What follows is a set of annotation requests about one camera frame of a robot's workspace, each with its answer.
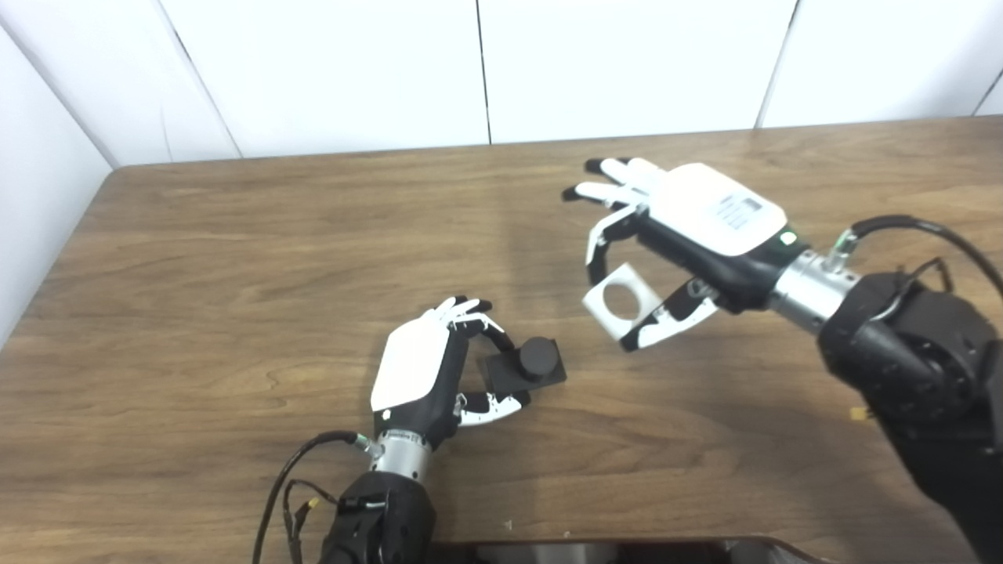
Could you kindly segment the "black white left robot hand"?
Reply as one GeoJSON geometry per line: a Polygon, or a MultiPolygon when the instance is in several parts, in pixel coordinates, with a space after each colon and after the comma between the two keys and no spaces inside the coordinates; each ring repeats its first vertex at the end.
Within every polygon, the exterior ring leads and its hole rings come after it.
{"type": "Polygon", "coordinates": [[[500,353],[515,350],[491,310],[488,300],[455,295],[390,332],[370,399],[377,436],[409,432],[437,450],[462,426],[491,424],[530,406],[524,390],[501,394],[490,383],[486,392],[459,390],[473,337],[487,337],[500,353]]]}

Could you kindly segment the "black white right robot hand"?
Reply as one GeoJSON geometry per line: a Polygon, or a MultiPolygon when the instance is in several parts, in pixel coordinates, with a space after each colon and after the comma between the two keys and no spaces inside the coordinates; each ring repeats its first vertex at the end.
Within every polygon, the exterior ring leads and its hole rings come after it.
{"type": "Polygon", "coordinates": [[[591,158],[586,170],[604,182],[577,183],[561,195],[608,210],[588,232],[583,303],[628,353],[719,310],[766,311],[782,274],[807,249],[783,208],[709,165],[664,170],[640,157],[591,158]],[[659,298],[631,266],[609,270],[610,247],[629,239],[683,269],[687,282],[659,298]]]}

